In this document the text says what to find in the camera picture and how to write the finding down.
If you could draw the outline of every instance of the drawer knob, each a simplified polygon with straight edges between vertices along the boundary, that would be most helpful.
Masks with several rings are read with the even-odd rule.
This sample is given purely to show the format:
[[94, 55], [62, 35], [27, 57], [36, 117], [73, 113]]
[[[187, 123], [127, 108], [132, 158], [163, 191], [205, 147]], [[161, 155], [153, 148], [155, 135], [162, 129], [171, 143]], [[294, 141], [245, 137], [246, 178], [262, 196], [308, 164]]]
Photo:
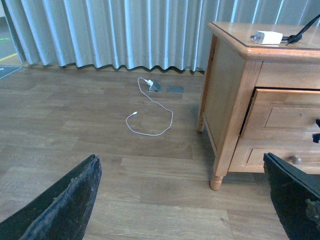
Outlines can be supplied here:
[[289, 157], [293, 164], [302, 163], [301, 157], [297, 157], [296, 155]]

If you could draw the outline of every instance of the nightstand top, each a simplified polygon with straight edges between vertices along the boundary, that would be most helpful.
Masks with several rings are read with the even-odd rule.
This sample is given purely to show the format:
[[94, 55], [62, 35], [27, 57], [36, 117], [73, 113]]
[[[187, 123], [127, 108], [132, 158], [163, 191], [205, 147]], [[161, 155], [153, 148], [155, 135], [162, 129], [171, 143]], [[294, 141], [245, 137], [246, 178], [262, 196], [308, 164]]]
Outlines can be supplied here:
[[261, 45], [250, 38], [256, 31], [274, 31], [284, 36], [297, 34], [304, 26], [210, 22], [213, 34], [244, 59], [320, 63], [320, 27], [310, 27], [299, 42]]

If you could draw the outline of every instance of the green floor marking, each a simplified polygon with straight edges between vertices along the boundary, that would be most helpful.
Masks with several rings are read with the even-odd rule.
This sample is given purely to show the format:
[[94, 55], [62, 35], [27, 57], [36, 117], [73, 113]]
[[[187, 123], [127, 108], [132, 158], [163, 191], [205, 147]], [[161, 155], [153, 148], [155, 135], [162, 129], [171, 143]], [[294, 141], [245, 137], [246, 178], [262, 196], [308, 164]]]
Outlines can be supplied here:
[[0, 44], [11, 41], [10, 37], [0, 36]]

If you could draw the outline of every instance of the white charging cable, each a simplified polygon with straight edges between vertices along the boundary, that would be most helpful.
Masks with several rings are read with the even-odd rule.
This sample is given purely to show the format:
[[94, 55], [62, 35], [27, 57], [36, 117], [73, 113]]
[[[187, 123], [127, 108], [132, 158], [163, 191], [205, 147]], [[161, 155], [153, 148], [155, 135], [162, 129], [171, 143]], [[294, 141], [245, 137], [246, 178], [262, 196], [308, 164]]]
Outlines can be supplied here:
[[161, 134], [163, 134], [164, 132], [166, 132], [169, 128], [171, 128], [171, 125], [172, 125], [172, 122], [173, 122], [173, 119], [174, 119], [174, 112], [171, 111], [170, 109], [165, 108], [165, 107], [162, 106], [160, 103], [158, 103], [158, 102], [156, 102], [156, 101], [153, 101], [147, 94], [145, 94], [145, 93], [141, 90], [140, 82], [139, 82], [140, 79], [144, 80], [150, 87], [153, 85], [154, 82], [151, 81], [151, 80], [146, 80], [146, 79], [144, 79], [144, 78], [142, 78], [142, 77], [138, 77], [138, 86], [139, 86], [140, 92], [141, 92], [143, 95], [145, 95], [151, 102], [153, 102], [153, 103], [155, 103], [155, 104], [158, 104], [159, 106], [161, 106], [163, 109], [165, 109], [166, 111], [168, 111], [168, 112], [171, 114], [171, 122], [170, 122], [170, 125], [169, 125], [169, 127], [168, 127], [167, 129], [165, 129], [163, 132], [158, 133], [158, 134], [147, 134], [147, 133], [135, 131], [135, 130], [133, 130], [133, 129], [129, 126], [129, 124], [128, 124], [128, 119], [129, 119], [131, 116], [136, 115], [136, 114], [138, 113], [137, 111], [135, 111], [134, 113], [130, 114], [130, 115], [126, 118], [125, 123], [126, 123], [126, 125], [128, 126], [128, 128], [129, 128], [132, 132], [134, 132], [135, 134], [141, 134], [141, 135], [145, 135], [145, 136], [160, 136]]

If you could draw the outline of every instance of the black cable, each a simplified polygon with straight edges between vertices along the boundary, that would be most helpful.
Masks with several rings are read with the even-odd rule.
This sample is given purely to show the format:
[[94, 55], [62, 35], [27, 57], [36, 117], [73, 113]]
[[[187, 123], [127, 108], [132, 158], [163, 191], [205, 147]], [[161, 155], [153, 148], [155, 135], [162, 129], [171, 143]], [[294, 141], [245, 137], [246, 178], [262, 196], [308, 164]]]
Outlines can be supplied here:
[[305, 33], [311, 27], [311, 25], [314, 24], [319, 18], [320, 14], [316, 16], [314, 19], [312, 19], [310, 22], [308, 22], [307, 25], [305, 25], [304, 28], [302, 28], [301, 31], [297, 33], [297, 35], [284, 36], [282, 38], [282, 41], [288, 41], [288, 44], [298, 42], [300, 39], [302, 39], [302, 34]]

